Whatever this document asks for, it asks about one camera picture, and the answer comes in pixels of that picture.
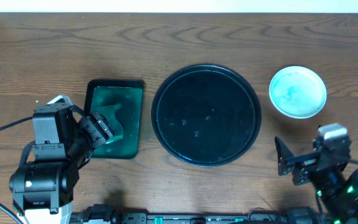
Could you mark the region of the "green sponge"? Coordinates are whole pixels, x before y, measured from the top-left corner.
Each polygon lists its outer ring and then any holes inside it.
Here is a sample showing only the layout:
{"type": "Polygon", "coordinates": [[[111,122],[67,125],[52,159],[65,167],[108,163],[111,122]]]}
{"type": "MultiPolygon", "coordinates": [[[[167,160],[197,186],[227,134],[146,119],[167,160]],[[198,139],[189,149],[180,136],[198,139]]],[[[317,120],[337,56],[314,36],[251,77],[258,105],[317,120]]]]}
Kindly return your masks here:
{"type": "Polygon", "coordinates": [[[117,103],[115,105],[99,106],[95,109],[101,116],[106,118],[109,127],[112,129],[112,137],[106,141],[106,144],[121,140],[124,137],[122,124],[116,118],[116,112],[121,107],[122,105],[117,103]]]}

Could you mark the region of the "mint plate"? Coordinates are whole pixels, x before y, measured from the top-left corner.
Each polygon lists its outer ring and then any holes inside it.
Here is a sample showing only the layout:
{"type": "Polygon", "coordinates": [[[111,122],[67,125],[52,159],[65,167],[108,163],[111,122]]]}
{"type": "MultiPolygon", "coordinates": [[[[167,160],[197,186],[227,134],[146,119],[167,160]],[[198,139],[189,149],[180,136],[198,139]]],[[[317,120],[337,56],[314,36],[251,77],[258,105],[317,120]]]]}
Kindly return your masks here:
{"type": "Polygon", "coordinates": [[[322,78],[302,66],[279,70],[270,81],[268,93],[279,112],[295,119],[313,117],[324,108],[327,100],[322,78]]]}

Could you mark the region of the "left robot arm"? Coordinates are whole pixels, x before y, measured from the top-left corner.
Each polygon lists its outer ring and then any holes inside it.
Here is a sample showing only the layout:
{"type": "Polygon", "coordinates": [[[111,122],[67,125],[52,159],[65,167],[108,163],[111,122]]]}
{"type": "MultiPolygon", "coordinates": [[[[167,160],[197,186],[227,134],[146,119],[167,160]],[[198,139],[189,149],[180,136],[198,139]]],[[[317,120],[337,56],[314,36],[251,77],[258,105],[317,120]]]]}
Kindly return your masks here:
{"type": "Polygon", "coordinates": [[[23,150],[9,188],[22,223],[69,223],[79,171],[113,137],[107,119],[69,103],[35,109],[35,140],[23,150]]]}

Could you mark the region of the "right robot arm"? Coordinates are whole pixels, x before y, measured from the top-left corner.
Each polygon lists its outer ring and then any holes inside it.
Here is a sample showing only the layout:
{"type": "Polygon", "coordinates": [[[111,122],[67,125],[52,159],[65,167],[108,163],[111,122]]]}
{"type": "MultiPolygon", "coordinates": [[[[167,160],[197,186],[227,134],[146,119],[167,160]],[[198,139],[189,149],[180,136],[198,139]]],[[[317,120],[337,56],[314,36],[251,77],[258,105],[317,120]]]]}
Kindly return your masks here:
{"type": "Polygon", "coordinates": [[[358,169],[348,179],[342,172],[350,163],[349,136],[313,141],[314,151],[295,156],[285,143],[275,137],[278,174],[292,174],[295,185],[311,183],[333,223],[358,223],[358,169]]]}

